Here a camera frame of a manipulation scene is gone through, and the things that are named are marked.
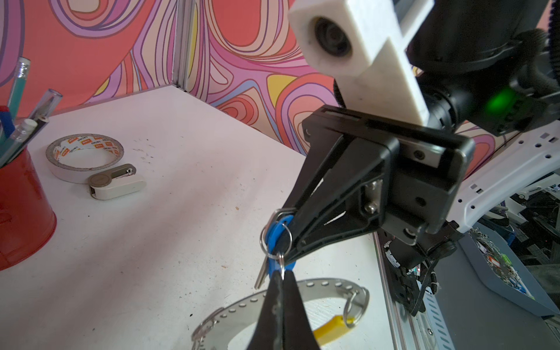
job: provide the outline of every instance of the pen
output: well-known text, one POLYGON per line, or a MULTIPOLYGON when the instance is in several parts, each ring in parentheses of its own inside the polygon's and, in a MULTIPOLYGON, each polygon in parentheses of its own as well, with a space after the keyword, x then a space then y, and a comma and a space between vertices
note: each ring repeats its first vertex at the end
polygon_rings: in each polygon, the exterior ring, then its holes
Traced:
POLYGON ((24 94, 30 65, 31 61, 25 57, 19 57, 17 59, 16 70, 13 74, 12 91, 8 97, 8 108, 12 114, 12 120, 16 119, 17 111, 20 109, 21 96, 24 94))
POLYGON ((29 138, 25 142, 20 144, 19 148, 12 155, 12 157, 8 159, 8 163, 14 160, 21 153, 21 151, 24 150, 27 144, 29 144, 31 140, 33 140, 33 138, 37 136, 37 134, 49 123, 49 116, 57 107, 61 99, 62 95, 57 91, 49 89, 47 90, 47 92, 45 92, 29 117, 27 117, 27 119, 37 122, 37 127, 35 128, 35 130, 33 130, 29 138))
POLYGON ((29 138, 31 132, 37 127, 37 122, 32 119, 24 119, 16 130, 0 146, 0 167, 4 166, 22 143, 29 138))
POLYGON ((2 123, 2 133, 0 134, 0 144, 2 144, 15 129, 10 110, 7 106, 0 106, 0 123, 2 123))

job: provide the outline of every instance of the yellow handle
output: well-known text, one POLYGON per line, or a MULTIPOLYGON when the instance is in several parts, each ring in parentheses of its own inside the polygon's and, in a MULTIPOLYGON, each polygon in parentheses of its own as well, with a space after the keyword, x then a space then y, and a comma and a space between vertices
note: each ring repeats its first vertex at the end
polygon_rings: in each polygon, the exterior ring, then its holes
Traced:
MULTIPOLYGON (((349 324, 352 322, 354 322, 354 319, 348 319, 349 324)), ((351 330, 351 328, 346 327, 344 324, 342 315, 336 315, 330 321, 315 329, 313 335, 319 346, 323 346, 342 337, 351 330)))

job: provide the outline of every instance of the patterned wall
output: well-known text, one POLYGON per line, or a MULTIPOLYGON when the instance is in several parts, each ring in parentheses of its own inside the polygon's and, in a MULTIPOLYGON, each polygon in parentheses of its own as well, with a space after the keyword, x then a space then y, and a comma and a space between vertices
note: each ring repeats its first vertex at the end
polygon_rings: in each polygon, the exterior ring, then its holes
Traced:
MULTIPOLYGON (((306 154, 301 121, 337 105, 333 79, 305 62, 287 11, 295 0, 194 0, 188 65, 192 95, 306 154)), ((515 133, 494 137, 472 123, 458 133, 477 143, 468 174, 515 133)))
POLYGON ((31 60, 19 117, 48 88, 57 109, 171 82, 177 0, 0 0, 0 102, 31 60))

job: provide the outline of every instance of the key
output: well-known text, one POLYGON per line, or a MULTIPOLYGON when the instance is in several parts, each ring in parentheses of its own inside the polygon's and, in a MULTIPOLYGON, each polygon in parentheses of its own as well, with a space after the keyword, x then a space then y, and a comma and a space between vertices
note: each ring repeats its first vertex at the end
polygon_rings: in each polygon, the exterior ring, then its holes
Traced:
POLYGON ((260 267, 259 275, 256 277, 255 289, 258 290, 264 283, 268 274, 268 257, 264 257, 263 265, 260 267))

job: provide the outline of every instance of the gray floor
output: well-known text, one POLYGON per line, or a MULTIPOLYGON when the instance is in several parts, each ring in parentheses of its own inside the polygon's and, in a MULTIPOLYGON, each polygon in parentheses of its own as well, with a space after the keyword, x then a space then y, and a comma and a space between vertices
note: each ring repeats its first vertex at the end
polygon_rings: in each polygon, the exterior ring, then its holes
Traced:
POLYGON ((560 349, 545 321, 482 284, 461 248, 436 273, 437 302, 456 350, 560 349))

